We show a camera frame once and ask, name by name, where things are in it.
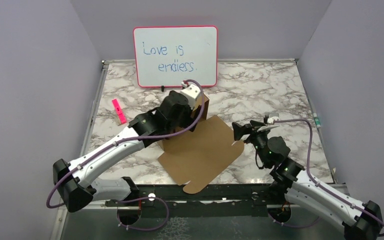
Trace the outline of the brown cardboard box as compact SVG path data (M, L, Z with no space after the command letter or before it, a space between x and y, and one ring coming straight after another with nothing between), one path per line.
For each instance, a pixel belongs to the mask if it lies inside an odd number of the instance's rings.
M204 97L203 115L193 132L187 131L158 145L158 162L186 194L197 194L230 166L244 151L234 132L220 117L208 117L210 100Z

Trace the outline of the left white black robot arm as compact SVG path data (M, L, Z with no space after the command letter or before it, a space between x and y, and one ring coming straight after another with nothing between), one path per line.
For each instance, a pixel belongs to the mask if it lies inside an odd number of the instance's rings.
M58 192L67 211L75 213L94 201L119 199L124 205L137 200L137 191L126 178L101 183L99 176L121 160L151 144L194 131L202 108L202 91L195 85L172 90L160 106L138 114L115 137L71 161L59 159L52 165L52 196Z

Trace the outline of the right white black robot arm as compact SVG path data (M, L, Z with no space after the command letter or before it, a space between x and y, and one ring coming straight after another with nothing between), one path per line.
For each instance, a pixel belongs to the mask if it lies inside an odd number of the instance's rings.
M268 190L269 199L280 204L284 200L316 214L343 232L346 240L376 240L384 237L384 222L380 206L348 196L311 174L289 157L290 148L281 136L268 137L271 129L281 123L278 117L251 120L241 125L232 123L235 141L246 139L252 144L259 169L269 169L275 186Z

